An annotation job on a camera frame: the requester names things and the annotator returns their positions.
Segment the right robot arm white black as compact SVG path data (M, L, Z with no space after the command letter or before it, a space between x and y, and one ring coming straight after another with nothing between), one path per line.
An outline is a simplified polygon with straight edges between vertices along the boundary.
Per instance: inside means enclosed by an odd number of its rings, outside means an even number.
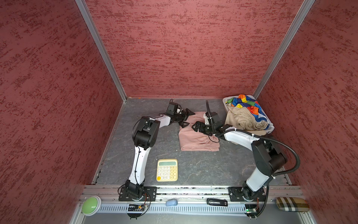
M256 168L245 181L241 197L253 201L258 192L274 179L274 174L287 162L287 156L281 150L285 144L270 138L239 130L231 125L216 127L203 122L195 122L192 129L208 136L230 141L249 149L253 153Z

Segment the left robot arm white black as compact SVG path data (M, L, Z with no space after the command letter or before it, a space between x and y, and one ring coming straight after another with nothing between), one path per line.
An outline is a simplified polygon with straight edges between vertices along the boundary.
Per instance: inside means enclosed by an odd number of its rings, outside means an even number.
M184 128L189 125L187 119L195 115L189 109L168 109L166 113L159 114L157 117L143 116L134 126L132 140L135 146L135 157L131 174L126 180L122 189L128 197L134 201L139 201L145 196L145 167L150 150L154 146L159 129L178 123Z

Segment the pink shorts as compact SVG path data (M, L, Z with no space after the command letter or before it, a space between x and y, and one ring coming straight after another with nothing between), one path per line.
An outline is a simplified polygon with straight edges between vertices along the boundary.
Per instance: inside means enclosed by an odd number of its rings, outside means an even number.
M195 122L205 122L205 112L195 112L188 117L189 125L179 130L179 141L181 151L209 151L217 152L220 149L219 140L215 136L207 136L192 129Z

